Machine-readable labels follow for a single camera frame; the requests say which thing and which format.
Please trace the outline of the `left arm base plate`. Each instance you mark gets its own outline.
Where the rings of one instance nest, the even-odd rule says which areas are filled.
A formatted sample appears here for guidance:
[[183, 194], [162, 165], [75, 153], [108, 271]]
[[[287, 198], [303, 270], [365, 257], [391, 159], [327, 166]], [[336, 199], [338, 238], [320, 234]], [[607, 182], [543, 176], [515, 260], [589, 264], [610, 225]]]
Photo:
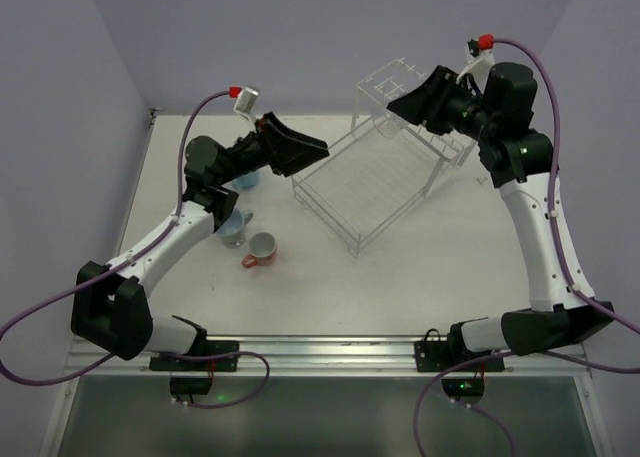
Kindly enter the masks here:
[[154, 317], [153, 332], [144, 348], [153, 354], [155, 372], [235, 372], [238, 341], [211, 340], [199, 324], [179, 316]]

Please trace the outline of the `pale grey footed cup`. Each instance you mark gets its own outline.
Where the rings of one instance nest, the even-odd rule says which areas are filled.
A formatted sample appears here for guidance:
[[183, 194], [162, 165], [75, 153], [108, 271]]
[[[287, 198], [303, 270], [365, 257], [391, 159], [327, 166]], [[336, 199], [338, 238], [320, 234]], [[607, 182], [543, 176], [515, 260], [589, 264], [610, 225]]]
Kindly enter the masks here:
[[215, 232], [215, 235], [225, 247], [240, 247], [245, 241], [246, 226], [253, 217], [254, 213], [250, 209], [234, 209], [226, 222]]

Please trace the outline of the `clear glass cup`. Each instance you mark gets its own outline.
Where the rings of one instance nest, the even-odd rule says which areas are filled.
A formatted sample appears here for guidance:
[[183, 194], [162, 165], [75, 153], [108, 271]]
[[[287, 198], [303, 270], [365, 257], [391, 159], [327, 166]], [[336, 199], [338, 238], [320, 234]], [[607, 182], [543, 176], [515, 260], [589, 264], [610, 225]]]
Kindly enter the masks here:
[[381, 136], [388, 140], [395, 138], [404, 130], [402, 121], [390, 114], [373, 117], [372, 123]]

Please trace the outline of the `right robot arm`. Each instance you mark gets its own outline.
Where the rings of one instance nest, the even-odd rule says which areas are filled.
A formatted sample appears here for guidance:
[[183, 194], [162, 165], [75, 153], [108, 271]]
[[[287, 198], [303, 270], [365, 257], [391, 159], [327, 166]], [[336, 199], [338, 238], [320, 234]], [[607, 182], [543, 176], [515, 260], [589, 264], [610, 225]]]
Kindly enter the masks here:
[[553, 144], [530, 126], [537, 89], [533, 71], [518, 63], [493, 65], [479, 95], [454, 71], [439, 66], [387, 105], [432, 134], [456, 131], [477, 141], [524, 258], [529, 308], [452, 325], [445, 341], [431, 346], [452, 362], [493, 351], [525, 356], [577, 345], [612, 321], [612, 304], [596, 301], [581, 272], [559, 184], [552, 178]]

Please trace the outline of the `light blue mug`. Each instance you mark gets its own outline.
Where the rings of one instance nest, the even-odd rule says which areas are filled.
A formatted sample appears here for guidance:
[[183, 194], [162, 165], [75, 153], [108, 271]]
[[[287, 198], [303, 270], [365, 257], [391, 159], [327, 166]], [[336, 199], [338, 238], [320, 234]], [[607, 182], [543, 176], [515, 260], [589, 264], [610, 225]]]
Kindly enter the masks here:
[[233, 180], [232, 186], [238, 191], [255, 188], [260, 183], [260, 171], [255, 170]]

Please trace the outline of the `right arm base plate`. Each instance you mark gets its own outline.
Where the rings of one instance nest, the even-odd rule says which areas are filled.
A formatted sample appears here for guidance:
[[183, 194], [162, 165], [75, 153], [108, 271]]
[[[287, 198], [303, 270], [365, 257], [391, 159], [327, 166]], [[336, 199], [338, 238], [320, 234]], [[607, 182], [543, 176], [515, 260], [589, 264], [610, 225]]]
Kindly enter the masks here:
[[469, 351], [463, 341], [462, 325], [463, 322], [452, 324], [445, 336], [436, 328], [431, 328], [421, 339], [414, 342], [414, 360], [418, 372], [439, 373], [463, 362], [491, 354], [490, 351]]

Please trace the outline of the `coral orange mug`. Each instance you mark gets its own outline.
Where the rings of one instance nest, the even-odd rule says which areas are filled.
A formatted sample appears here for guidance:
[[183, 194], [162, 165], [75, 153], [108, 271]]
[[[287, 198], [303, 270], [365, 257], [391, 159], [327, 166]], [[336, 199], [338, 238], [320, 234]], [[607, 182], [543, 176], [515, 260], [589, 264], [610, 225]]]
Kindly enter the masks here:
[[257, 233], [250, 238], [248, 254], [242, 259], [241, 265], [245, 269], [270, 266], [276, 260], [277, 250], [277, 242], [272, 234]]

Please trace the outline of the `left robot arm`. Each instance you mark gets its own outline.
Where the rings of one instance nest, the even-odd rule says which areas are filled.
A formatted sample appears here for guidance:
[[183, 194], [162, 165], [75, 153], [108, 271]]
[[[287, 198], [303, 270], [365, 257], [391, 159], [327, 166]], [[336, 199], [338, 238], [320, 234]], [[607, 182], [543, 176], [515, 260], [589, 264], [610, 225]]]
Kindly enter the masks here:
[[125, 361], [143, 352], [196, 356], [204, 347], [205, 329], [177, 316], [153, 315], [151, 293], [229, 220], [238, 194], [228, 183], [263, 167], [290, 177], [328, 155], [325, 141], [287, 127], [272, 112], [255, 120], [230, 147], [208, 136], [184, 139], [175, 208], [119, 256], [105, 264], [90, 261], [78, 271], [72, 333]]

